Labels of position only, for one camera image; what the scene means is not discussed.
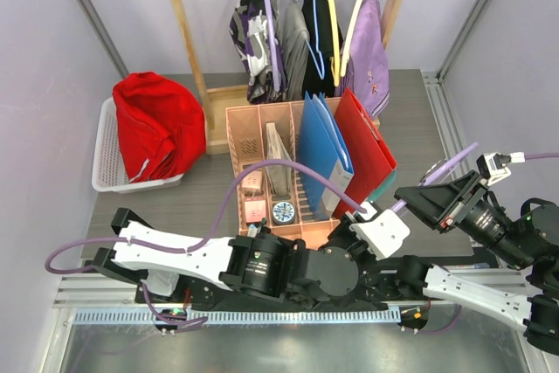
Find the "red trousers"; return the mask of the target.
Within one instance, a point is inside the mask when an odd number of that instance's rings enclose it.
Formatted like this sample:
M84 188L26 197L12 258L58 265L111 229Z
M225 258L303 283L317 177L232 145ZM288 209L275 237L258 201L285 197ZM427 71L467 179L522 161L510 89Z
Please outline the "red trousers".
M114 86L113 101L129 182L179 176L206 153L204 110L185 86L158 73L131 73Z

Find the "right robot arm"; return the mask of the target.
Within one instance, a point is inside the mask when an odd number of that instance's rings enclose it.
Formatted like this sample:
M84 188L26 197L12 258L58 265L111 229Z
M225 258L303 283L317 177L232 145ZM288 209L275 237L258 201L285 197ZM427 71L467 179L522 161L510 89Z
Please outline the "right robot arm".
M400 187L395 197L432 230L464 232L494 257L500 269L525 273L525 281L534 290L531 295L507 292L406 255L393 280L400 297L454 302L508 325L521 332L528 344L557 355L557 204L530 198L521 207L520 216L512 219L488 181L475 171L448 183Z

